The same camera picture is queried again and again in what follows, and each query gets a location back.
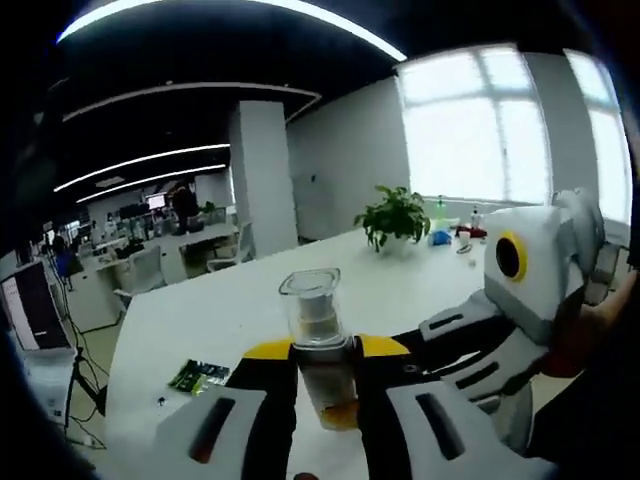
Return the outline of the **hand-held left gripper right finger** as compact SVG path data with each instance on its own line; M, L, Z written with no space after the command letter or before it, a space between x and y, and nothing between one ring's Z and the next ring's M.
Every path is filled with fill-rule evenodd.
M358 428L372 479L551 479L556 466L500 441L456 387L423 377L390 337L360 334L353 358Z

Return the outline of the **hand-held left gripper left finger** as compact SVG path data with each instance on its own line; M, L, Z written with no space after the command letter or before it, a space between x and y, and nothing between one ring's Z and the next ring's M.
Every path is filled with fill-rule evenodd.
M289 338L248 350L227 382L156 430L158 479L283 479L296 427Z

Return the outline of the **person's right hand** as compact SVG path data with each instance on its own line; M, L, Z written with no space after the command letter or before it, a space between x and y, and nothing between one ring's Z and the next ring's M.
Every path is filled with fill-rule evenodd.
M638 271L631 270L619 288L598 305L572 306L554 322L551 345L541 361L543 375L573 378L586 368L621 318L637 277Z

